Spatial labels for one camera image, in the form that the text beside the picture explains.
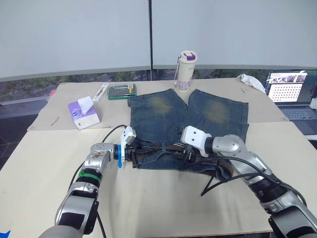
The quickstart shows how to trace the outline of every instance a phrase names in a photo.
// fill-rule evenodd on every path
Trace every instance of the laptop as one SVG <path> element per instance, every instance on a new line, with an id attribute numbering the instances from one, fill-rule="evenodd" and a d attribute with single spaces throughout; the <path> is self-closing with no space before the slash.
<path id="1" fill-rule="evenodd" d="M 317 135 L 317 113 L 309 107 L 316 96 L 317 70 L 270 71 L 266 94 L 304 135 Z"/>

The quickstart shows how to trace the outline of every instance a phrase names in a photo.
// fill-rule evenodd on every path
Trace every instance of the green band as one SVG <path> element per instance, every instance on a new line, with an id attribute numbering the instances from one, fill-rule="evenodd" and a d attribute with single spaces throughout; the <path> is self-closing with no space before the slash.
<path id="1" fill-rule="evenodd" d="M 84 171 L 81 171 L 79 173 L 78 177 L 90 177 L 90 178 L 93 178 L 93 179 L 97 180 L 98 182 L 101 182 L 100 178 L 97 177 L 96 175 L 86 174 Z"/>

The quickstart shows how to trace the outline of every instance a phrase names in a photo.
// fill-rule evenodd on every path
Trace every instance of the jeans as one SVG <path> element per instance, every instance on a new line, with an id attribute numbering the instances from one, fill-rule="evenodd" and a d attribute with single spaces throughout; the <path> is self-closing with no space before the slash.
<path id="1" fill-rule="evenodd" d="M 158 146 L 180 143 L 182 130 L 194 126 L 213 137 L 235 134 L 244 141 L 249 124 L 248 103 L 221 98 L 196 89 L 189 97 L 189 106 L 173 89 L 134 96 L 128 99 L 131 107 L 130 126 L 137 138 L 131 146 Z M 137 168 L 154 170 L 179 170 L 190 162 L 175 158 L 171 151 L 161 150 L 137 161 Z M 219 180 L 232 176 L 233 170 L 216 163 L 192 166 L 188 171 L 215 173 Z"/>

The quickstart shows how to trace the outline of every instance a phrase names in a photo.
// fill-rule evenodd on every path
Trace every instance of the keyboard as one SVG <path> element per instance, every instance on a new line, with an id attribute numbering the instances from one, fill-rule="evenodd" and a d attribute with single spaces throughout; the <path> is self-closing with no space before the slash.
<path id="1" fill-rule="evenodd" d="M 307 108 L 281 108 L 281 111 L 290 120 L 314 120 L 317 119 L 317 113 Z"/>

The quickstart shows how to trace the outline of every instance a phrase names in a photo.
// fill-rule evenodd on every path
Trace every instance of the tissue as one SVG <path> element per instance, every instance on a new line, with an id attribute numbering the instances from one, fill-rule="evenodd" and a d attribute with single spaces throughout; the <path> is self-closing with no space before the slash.
<path id="1" fill-rule="evenodd" d="M 265 93 L 265 89 L 260 81 L 258 81 L 256 78 L 246 75 L 246 74 L 240 74 L 237 78 L 241 78 L 241 82 L 244 82 L 245 84 L 249 86 L 253 86 L 254 88 L 258 89 L 259 91 Z"/>
<path id="2" fill-rule="evenodd" d="M 100 123 L 94 103 L 90 97 L 68 104 L 70 116 L 79 130 Z"/>

